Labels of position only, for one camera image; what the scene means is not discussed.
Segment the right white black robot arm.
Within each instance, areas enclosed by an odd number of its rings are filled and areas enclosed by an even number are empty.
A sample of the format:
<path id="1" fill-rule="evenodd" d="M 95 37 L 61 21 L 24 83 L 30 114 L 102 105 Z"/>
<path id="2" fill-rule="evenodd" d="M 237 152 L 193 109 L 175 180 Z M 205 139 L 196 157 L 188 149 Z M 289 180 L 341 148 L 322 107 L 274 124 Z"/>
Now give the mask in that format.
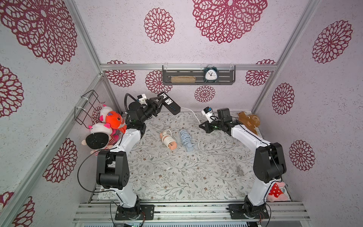
<path id="1" fill-rule="evenodd" d="M 245 124 L 231 116 L 228 108 L 218 109 L 217 116 L 214 116 L 210 107 L 204 108 L 201 113 L 207 120 L 199 127 L 206 133 L 223 131 L 255 152 L 253 172 L 256 179 L 246 197 L 246 202 L 252 207 L 263 205 L 272 185 L 286 173 L 281 144 L 271 143 L 249 130 Z"/>

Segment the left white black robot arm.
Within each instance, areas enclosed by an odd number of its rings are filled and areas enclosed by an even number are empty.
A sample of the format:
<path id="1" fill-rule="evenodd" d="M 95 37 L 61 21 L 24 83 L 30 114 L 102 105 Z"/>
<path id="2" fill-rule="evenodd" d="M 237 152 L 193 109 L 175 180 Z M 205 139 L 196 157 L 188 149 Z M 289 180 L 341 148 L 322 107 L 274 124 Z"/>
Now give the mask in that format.
<path id="1" fill-rule="evenodd" d="M 142 102 L 127 93 L 124 99 L 127 129 L 111 149 L 98 153 L 96 183 L 112 191 L 123 208 L 132 209 L 139 201 L 128 185 L 130 170 L 127 155 L 145 134 L 145 121 L 160 113 L 163 100 L 164 96 L 159 94 Z"/>

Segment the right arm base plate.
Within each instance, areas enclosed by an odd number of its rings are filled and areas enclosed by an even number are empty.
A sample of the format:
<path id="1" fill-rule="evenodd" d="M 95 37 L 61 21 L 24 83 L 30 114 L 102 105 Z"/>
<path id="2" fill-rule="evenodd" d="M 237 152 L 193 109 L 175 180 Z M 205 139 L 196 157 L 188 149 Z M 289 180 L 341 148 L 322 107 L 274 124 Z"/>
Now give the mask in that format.
<path id="1" fill-rule="evenodd" d="M 249 203 L 229 204 L 227 210 L 231 219 L 269 219 L 270 215 L 266 205 L 252 206 Z"/>

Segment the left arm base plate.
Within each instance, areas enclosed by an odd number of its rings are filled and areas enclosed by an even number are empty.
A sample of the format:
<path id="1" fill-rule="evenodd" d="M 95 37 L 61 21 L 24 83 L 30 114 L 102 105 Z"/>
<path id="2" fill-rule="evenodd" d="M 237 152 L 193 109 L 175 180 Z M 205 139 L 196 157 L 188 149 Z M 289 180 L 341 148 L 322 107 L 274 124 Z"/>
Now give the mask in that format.
<path id="1" fill-rule="evenodd" d="M 136 205 L 134 208 L 117 207 L 115 220 L 131 221 L 131 220 L 153 220 L 154 205 Z"/>

